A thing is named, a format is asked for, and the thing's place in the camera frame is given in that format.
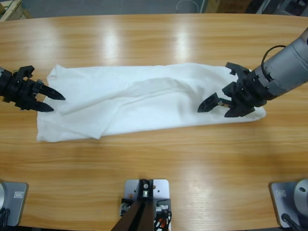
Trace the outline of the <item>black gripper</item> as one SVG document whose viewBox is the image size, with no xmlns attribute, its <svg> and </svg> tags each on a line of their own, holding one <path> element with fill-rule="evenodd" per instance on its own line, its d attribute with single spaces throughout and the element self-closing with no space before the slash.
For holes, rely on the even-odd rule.
<svg viewBox="0 0 308 231">
<path fill-rule="evenodd" d="M 23 110 L 38 112 L 53 112 L 54 109 L 46 103 L 38 102 L 36 96 L 40 93 L 54 100 L 65 100 L 65 97 L 53 88 L 43 84 L 41 80 L 33 81 L 33 68 L 20 68 L 10 72 L 0 70 L 0 95 L 6 103 L 14 102 Z"/>
<path fill-rule="evenodd" d="M 228 107 L 224 117 L 243 117 L 255 111 L 256 107 L 264 106 L 267 101 L 273 100 L 274 95 L 260 83 L 259 76 L 247 69 L 231 70 L 238 79 L 222 89 L 231 101 L 218 97 L 216 93 L 206 98 L 198 107 L 198 113 L 210 112 L 216 106 Z"/>
</svg>

